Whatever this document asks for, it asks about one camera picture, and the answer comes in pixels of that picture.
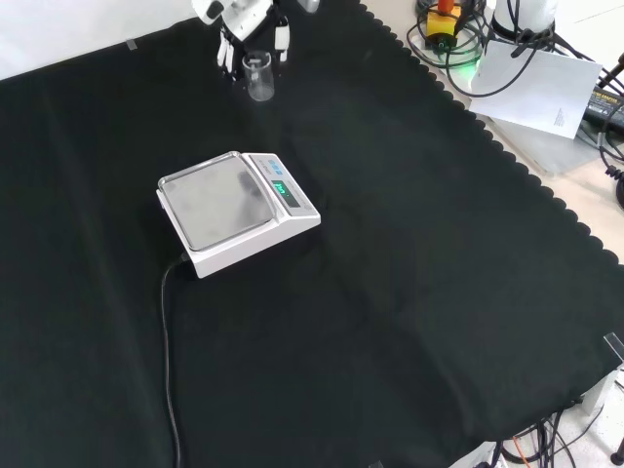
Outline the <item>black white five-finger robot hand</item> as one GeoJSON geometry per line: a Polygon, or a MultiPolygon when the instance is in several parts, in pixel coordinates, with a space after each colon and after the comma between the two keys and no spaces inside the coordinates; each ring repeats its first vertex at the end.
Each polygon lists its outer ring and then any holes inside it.
{"type": "Polygon", "coordinates": [[[291,30],[279,1],[193,0],[192,8],[206,25],[220,21],[216,64],[230,80],[243,77],[243,58],[251,42],[266,30],[274,30],[271,55],[279,62],[288,60],[291,30]]]}

